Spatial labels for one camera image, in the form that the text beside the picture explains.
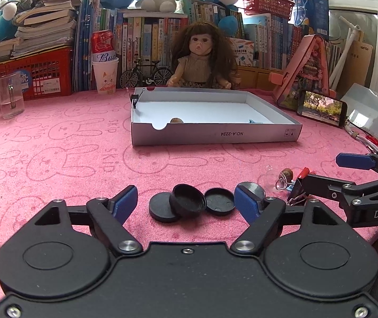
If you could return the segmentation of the pink triangular dollhouse box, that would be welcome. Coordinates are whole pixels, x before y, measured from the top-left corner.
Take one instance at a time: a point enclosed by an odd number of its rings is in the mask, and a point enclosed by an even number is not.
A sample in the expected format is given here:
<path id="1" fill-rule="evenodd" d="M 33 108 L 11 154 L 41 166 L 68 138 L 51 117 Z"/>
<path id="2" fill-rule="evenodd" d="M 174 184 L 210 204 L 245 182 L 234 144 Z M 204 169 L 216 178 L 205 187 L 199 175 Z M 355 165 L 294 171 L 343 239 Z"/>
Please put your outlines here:
<path id="1" fill-rule="evenodd" d="M 320 35 L 304 36 L 282 73 L 272 72 L 269 81 L 275 88 L 272 96 L 279 107 L 296 111 L 304 90 L 335 98 L 329 88 L 325 41 Z"/>

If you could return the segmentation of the large black binder clip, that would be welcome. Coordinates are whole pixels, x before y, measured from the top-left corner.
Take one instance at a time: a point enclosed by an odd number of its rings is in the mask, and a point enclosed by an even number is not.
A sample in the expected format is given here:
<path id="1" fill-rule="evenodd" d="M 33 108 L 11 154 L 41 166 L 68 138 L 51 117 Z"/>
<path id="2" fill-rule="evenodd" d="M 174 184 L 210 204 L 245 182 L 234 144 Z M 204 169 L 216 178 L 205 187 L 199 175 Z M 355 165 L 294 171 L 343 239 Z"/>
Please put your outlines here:
<path id="1" fill-rule="evenodd" d="M 280 174 L 275 183 L 275 188 L 278 191 L 286 190 L 289 192 L 287 199 L 287 205 L 289 206 L 304 206 L 307 201 L 308 195 L 302 186 L 302 179 L 300 178 L 289 182 L 285 176 Z"/>

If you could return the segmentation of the miniature black bicycle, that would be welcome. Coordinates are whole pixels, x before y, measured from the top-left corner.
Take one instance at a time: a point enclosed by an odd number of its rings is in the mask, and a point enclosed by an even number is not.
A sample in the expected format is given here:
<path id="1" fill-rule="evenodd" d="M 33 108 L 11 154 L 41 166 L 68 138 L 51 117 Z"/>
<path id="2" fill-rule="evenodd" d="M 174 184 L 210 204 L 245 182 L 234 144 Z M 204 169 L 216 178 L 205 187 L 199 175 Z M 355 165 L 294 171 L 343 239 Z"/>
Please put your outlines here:
<path id="1" fill-rule="evenodd" d="M 150 64 L 141 59 L 134 62 L 134 67 L 124 71 L 119 84 L 122 88 L 136 87 L 165 87 L 173 72 L 168 66 L 161 66 L 159 60 L 151 61 Z"/>

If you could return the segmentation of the blue penguin plush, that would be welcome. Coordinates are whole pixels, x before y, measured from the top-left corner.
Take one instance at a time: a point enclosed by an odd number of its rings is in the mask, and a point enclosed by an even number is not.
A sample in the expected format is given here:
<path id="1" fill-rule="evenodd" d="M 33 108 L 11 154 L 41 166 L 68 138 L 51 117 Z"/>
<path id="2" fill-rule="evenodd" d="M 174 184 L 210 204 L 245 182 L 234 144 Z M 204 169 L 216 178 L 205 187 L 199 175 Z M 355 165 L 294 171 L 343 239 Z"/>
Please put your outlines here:
<path id="1" fill-rule="evenodd" d="M 2 0 L 0 2 L 0 42 L 15 38 L 17 26 L 13 19 L 17 12 L 19 0 Z"/>

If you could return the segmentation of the black smartphone playing video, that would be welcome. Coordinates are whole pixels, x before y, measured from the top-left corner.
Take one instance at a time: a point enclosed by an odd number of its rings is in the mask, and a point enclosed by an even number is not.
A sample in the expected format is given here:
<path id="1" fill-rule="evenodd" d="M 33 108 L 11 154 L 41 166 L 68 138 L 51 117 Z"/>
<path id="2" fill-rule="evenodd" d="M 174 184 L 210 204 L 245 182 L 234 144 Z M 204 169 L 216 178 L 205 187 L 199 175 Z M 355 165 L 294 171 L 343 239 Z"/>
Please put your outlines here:
<path id="1" fill-rule="evenodd" d="M 298 98 L 299 116 L 342 128 L 346 123 L 347 105 L 341 100 L 304 90 Z"/>

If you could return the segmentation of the white paper cup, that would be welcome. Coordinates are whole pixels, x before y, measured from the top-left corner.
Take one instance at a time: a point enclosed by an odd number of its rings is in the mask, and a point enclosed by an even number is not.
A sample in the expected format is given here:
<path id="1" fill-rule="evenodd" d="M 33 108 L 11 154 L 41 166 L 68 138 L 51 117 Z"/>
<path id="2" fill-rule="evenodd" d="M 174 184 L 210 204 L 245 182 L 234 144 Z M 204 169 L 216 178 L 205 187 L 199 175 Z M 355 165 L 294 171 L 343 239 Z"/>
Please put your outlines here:
<path id="1" fill-rule="evenodd" d="M 112 95 L 116 92 L 117 69 L 118 59 L 93 63 L 96 89 L 100 95 Z"/>

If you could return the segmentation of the white pipe stand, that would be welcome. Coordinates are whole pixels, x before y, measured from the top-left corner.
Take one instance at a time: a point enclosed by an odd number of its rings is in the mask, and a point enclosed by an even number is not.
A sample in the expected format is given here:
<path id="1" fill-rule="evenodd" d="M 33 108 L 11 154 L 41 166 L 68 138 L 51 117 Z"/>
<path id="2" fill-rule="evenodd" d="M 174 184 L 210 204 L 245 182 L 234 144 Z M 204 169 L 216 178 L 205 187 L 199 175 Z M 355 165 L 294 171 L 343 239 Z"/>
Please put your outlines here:
<path id="1" fill-rule="evenodd" d="M 343 68 L 345 66 L 346 59 L 348 58 L 348 54 L 349 54 L 349 51 L 351 49 L 353 42 L 363 41 L 363 37 L 364 37 L 364 32 L 362 31 L 362 28 L 358 24 L 352 24 L 349 20 L 347 20 L 343 16 L 340 16 L 339 20 L 341 20 L 346 26 L 348 26 L 348 33 L 347 33 L 347 38 L 345 41 L 345 46 L 343 48 L 343 52 L 338 62 L 336 63 L 336 66 L 333 69 L 333 72 L 331 73 L 331 76 L 329 78 L 329 86 L 330 86 L 330 89 L 333 91 L 336 91 L 337 89 Z"/>

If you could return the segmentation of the stack of books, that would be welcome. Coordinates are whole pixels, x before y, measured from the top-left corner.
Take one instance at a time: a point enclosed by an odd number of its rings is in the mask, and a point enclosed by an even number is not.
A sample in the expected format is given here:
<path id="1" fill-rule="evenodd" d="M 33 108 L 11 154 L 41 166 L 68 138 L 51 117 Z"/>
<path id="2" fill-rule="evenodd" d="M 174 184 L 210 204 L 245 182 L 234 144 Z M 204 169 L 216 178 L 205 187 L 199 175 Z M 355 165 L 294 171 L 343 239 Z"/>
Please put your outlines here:
<path id="1" fill-rule="evenodd" d="M 31 9 L 14 17 L 17 26 L 11 56 L 21 58 L 43 50 L 71 46 L 85 20 L 86 0 L 38 0 Z"/>

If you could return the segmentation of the pink bath towel mat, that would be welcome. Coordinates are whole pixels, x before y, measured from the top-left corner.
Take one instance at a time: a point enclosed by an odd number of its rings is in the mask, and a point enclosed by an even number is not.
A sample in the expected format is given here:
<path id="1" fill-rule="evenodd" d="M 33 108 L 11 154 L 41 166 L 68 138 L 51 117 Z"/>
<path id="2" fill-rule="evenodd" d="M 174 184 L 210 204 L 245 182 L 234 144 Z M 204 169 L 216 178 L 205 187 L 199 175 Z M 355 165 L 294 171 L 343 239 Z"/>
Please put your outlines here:
<path id="1" fill-rule="evenodd" d="M 362 153 L 364 147 L 340 129 L 307 119 L 299 139 L 288 143 L 134 148 L 130 131 L 130 102 L 123 91 L 28 101 L 17 117 L 0 116 L 0 246 L 55 198 L 83 205 L 131 184 L 139 201 L 125 226 L 147 245 L 154 240 L 231 243 L 246 229 L 238 213 L 157 223 L 148 211 L 150 198 L 179 183 L 200 191 L 233 190 L 240 182 L 258 184 L 267 165 L 307 167 L 356 183 L 377 179 L 373 171 L 337 167 L 337 154 Z"/>

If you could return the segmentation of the red Budweiser can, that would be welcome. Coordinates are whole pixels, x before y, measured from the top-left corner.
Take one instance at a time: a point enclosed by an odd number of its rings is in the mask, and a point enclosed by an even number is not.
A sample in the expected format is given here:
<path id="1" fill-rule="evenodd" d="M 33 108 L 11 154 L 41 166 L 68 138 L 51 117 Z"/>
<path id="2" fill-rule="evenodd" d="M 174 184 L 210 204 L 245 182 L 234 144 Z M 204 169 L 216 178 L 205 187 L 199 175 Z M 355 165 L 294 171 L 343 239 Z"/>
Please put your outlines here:
<path id="1" fill-rule="evenodd" d="M 109 29 L 94 32 L 91 36 L 92 61 L 104 63 L 116 59 L 116 51 L 113 46 L 113 32 Z"/>

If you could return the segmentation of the brown haired doll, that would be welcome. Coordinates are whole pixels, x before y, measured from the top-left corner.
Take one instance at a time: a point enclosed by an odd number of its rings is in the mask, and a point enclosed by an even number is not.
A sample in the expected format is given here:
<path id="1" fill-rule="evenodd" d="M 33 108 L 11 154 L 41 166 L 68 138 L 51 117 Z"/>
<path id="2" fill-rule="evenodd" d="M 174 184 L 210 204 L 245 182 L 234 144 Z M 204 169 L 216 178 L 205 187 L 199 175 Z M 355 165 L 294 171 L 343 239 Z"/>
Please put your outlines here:
<path id="1" fill-rule="evenodd" d="M 172 46 L 168 87 L 231 90 L 237 65 L 231 44 L 217 26 L 196 22 L 181 29 Z"/>

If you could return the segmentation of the clear plastic dome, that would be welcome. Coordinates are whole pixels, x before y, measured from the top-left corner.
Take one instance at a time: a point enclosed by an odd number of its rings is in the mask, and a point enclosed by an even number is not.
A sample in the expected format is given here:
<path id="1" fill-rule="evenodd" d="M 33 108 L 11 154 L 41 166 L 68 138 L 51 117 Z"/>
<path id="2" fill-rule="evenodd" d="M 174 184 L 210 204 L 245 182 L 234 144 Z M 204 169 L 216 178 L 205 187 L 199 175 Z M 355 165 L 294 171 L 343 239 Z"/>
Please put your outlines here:
<path id="1" fill-rule="evenodd" d="M 276 183 L 280 180 L 280 173 L 282 169 L 280 167 L 273 167 L 267 165 L 265 172 L 260 174 L 258 184 L 265 190 L 267 194 L 277 192 Z"/>

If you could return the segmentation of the clear plastic folder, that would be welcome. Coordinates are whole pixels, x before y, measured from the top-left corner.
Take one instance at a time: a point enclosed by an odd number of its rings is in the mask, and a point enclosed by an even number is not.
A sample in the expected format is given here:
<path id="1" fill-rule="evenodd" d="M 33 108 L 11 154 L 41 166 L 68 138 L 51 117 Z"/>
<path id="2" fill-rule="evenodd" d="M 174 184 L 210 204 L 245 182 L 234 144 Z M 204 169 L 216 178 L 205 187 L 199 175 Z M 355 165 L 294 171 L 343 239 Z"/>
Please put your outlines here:
<path id="1" fill-rule="evenodd" d="M 350 122 L 378 139 L 378 93 L 354 83 L 341 100 Z"/>

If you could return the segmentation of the label sticker box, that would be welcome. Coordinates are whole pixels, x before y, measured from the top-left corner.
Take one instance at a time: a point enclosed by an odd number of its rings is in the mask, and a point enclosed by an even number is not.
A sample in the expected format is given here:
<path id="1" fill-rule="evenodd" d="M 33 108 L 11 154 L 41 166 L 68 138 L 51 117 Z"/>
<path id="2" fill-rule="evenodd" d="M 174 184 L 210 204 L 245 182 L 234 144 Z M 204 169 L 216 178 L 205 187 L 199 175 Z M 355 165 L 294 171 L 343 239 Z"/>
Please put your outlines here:
<path id="1" fill-rule="evenodd" d="M 254 63 L 254 42 L 246 39 L 229 38 L 234 51 L 235 61 L 239 66 L 251 67 Z"/>

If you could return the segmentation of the red basket on books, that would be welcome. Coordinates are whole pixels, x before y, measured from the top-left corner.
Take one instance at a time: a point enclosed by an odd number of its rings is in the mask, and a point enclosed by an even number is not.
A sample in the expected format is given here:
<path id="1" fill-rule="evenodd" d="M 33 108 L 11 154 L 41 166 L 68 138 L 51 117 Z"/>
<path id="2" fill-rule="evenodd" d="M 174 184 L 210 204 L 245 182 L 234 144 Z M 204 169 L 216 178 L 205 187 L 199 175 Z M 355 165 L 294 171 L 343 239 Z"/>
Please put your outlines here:
<path id="1" fill-rule="evenodd" d="M 246 15 L 270 13 L 290 20 L 294 3 L 290 0 L 242 0 Z"/>

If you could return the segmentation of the small brown hazelnut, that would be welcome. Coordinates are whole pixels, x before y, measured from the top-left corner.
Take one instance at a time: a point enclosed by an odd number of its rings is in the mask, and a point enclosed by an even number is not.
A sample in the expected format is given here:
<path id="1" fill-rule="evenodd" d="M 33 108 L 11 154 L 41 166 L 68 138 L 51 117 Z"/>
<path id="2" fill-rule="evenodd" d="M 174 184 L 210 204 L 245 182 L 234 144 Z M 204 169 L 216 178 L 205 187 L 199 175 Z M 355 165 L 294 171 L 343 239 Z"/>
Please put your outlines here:
<path id="1" fill-rule="evenodd" d="M 180 118 L 172 118 L 170 120 L 171 123 L 184 123 L 182 119 Z"/>

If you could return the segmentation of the clear acrylic block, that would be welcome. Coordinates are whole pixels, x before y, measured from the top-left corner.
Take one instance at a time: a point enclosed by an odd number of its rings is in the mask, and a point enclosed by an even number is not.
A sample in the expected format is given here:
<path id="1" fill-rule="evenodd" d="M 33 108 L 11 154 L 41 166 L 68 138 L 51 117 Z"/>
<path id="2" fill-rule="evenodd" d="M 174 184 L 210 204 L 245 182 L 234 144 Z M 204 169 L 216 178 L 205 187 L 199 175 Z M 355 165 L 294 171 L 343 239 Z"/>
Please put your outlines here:
<path id="1" fill-rule="evenodd" d="M 4 119 L 24 112 L 20 73 L 11 73 L 0 78 L 0 108 Z"/>

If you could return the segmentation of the black round lid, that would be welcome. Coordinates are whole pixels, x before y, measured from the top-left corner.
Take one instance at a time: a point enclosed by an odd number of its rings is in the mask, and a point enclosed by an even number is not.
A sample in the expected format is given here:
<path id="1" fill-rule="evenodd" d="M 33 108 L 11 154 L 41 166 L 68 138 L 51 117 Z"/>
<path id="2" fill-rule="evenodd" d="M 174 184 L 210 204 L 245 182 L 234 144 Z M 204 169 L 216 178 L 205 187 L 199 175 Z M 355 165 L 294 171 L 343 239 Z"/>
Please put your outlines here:
<path id="1" fill-rule="evenodd" d="M 175 223 L 179 221 L 180 216 L 173 212 L 169 198 L 169 192 L 160 192 L 150 199 L 149 213 L 156 221 L 161 223 Z"/>
<path id="2" fill-rule="evenodd" d="M 211 188 L 205 194 L 206 210 L 216 216 L 226 216 L 235 209 L 234 194 L 224 188 Z"/>

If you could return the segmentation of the red scissors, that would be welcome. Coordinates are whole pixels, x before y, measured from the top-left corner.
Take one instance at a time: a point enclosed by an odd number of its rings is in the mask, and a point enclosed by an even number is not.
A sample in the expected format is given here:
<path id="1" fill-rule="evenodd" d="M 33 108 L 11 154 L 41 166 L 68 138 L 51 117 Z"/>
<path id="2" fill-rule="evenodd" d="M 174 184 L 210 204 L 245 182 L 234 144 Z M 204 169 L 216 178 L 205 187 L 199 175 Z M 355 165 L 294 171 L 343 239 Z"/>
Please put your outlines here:
<path id="1" fill-rule="evenodd" d="M 378 146 L 378 139 L 376 139 L 375 137 L 366 135 L 366 139 L 372 142 L 374 145 Z"/>

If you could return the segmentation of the red plastic basket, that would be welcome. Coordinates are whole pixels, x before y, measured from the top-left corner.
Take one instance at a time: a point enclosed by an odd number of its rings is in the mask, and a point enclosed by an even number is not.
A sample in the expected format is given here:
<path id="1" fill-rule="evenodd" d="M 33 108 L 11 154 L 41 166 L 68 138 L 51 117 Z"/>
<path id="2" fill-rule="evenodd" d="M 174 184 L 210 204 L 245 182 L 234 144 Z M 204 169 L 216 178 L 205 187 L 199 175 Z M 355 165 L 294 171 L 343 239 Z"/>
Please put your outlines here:
<path id="1" fill-rule="evenodd" d="M 0 78 L 20 73 L 24 100 L 72 94 L 73 49 L 59 47 L 0 63 Z"/>

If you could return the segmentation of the black round tin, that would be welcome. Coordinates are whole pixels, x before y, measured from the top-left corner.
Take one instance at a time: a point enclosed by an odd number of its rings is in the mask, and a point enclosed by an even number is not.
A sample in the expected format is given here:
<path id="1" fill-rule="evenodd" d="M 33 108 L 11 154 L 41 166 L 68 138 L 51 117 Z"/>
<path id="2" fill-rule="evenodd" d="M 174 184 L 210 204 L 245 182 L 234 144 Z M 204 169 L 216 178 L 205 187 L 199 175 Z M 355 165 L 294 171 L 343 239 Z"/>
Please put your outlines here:
<path id="1" fill-rule="evenodd" d="M 169 196 L 170 208 L 181 218 L 197 218 L 205 211 L 205 196 L 196 187 L 189 184 L 177 184 Z"/>

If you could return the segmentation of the white cardboard tray box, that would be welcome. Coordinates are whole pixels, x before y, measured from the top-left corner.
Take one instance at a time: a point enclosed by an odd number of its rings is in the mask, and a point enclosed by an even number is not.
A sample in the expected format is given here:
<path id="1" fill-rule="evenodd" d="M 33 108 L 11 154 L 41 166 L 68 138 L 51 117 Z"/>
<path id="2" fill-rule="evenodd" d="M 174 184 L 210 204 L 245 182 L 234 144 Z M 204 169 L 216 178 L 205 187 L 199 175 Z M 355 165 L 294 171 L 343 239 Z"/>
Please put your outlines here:
<path id="1" fill-rule="evenodd" d="M 302 131 L 302 123 L 247 91 L 145 88 L 130 106 L 135 146 L 295 142 Z"/>

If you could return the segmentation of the binder clip on tray edge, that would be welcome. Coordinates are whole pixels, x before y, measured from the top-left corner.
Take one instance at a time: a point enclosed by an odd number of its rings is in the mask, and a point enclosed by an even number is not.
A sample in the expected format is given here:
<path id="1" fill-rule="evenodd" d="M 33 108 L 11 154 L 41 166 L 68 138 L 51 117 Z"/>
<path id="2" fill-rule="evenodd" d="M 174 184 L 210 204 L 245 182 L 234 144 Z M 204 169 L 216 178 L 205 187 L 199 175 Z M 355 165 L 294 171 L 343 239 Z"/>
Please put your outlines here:
<path id="1" fill-rule="evenodd" d="M 136 108 L 137 103 L 144 91 L 145 88 L 126 88 L 132 108 Z"/>

